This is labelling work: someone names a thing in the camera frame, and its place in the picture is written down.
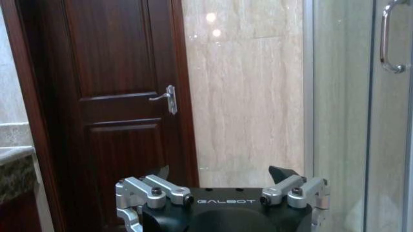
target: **wall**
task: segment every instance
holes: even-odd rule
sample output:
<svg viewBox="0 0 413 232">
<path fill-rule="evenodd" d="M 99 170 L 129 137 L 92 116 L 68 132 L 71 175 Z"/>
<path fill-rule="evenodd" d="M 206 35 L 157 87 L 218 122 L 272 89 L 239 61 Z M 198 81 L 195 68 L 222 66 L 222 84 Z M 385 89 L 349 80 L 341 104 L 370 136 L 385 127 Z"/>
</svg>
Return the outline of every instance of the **wall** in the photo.
<svg viewBox="0 0 413 232">
<path fill-rule="evenodd" d="M 18 79 L 2 17 L 0 17 L 0 93 L 0 123 L 26 122 Z"/>
<path fill-rule="evenodd" d="M 302 173 L 302 1 L 183 0 L 202 186 Z"/>
</svg>

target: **screw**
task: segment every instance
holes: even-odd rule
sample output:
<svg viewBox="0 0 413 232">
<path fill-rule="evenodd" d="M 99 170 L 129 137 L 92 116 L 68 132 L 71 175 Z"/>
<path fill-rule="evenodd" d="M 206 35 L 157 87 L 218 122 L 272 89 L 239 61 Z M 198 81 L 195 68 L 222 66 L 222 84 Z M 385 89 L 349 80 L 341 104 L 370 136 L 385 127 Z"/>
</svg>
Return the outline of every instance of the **screw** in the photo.
<svg viewBox="0 0 413 232">
<path fill-rule="evenodd" d="M 186 196 L 186 198 L 183 199 L 183 205 L 188 206 L 194 203 L 194 197 L 192 195 Z"/>
<path fill-rule="evenodd" d="M 266 196 L 262 196 L 259 198 L 259 202 L 260 202 L 262 205 L 270 205 L 271 204 L 271 200 Z"/>
<path fill-rule="evenodd" d="M 151 193 L 153 196 L 159 196 L 161 194 L 160 187 L 152 187 Z"/>
<path fill-rule="evenodd" d="M 292 188 L 291 192 L 292 192 L 292 194 L 302 196 L 302 188 Z"/>
</svg>

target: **granite countertop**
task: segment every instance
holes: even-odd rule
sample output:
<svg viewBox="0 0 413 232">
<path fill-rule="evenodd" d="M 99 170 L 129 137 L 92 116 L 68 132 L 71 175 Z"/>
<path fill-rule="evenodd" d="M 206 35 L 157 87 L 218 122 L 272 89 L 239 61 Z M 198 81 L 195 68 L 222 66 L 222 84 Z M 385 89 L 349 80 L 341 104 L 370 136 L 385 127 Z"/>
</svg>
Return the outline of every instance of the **granite countertop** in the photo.
<svg viewBox="0 0 413 232">
<path fill-rule="evenodd" d="M 0 147 L 0 204 L 34 187 L 33 153 L 32 146 Z"/>
</svg>

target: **chrome handle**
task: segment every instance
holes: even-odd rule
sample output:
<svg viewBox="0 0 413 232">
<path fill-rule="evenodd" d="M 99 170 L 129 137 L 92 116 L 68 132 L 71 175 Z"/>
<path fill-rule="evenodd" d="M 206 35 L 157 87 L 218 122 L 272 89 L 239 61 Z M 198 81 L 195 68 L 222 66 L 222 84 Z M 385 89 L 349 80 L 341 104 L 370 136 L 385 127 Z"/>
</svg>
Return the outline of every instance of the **chrome handle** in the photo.
<svg viewBox="0 0 413 232">
<path fill-rule="evenodd" d="M 391 0 L 385 6 L 381 18 L 381 40 L 379 40 L 379 62 L 385 70 L 393 73 L 401 73 L 406 67 L 402 64 L 393 65 L 389 62 L 389 27 L 390 27 L 390 13 L 391 9 L 398 5 L 406 3 L 406 0 Z"/>
<path fill-rule="evenodd" d="M 156 101 L 156 100 L 159 100 L 159 99 L 161 99 L 161 98 L 169 98 L 169 94 L 168 93 L 164 93 L 164 94 L 161 94 L 159 97 L 156 97 L 156 98 L 149 98 L 149 101 Z"/>
<path fill-rule="evenodd" d="M 175 115 L 177 113 L 177 105 L 176 105 L 176 96 L 175 96 L 175 87 L 173 86 L 168 86 L 167 87 L 167 92 L 164 94 L 161 94 L 159 97 L 156 98 L 149 98 L 149 101 L 156 101 L 159 99 L 165 98 L 168 100 L 168 111 L 172 115 Z"/>
</svg>

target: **glass shower door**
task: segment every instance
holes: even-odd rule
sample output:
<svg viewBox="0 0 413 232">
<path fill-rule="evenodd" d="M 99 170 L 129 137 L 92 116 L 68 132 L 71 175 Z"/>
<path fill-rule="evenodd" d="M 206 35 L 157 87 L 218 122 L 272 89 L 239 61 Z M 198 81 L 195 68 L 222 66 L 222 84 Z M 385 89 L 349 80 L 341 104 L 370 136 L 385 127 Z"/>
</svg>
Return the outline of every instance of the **glass shower door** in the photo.
<svg viewBox="0 0 413 232">
<path fill-rule="evenodd" d="M 395 74 L 379 62 L 387 4 L 312 0 L 312 168 L 331 185 L 325 232 L 406 231 L 413 7 L 394 6 L 387 24 L 387 61 L 406 64 Z"/>
<path fill-rule="evenodd" d="M 365 218 L 373 232 L 402 231 L 407 219 L 411 8 L 406 1 L 377 1 Z"/>
</svg>

